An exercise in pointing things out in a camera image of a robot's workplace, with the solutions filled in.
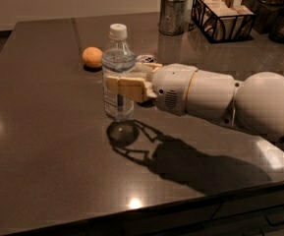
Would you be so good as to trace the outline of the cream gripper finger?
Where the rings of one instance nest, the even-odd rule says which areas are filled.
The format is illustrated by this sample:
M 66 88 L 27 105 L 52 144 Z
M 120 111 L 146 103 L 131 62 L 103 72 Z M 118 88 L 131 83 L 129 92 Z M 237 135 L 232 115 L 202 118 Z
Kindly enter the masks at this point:
M 137 62 L 130 75 L 135 78 L 143 78 L 148 82 L 152 81 L 154 73 L 163 67 L 159 63 L 141 63 Z
M 138 103 L 157 98 L 152 83 L 143 78 L 107 76 L 106 87 L 109 90 Z

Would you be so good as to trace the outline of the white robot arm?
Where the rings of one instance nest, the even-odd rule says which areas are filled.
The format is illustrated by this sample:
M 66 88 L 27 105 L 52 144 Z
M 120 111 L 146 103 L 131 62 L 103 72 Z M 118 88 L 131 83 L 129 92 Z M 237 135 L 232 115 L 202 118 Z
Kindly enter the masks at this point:
M 103 81 L 134 102 L 153 100 L 162 111 L 258 135 L 284 151 L 284 77 L 279 74 L 261 72 L 237 81 L 195 66 L 138 63 Z

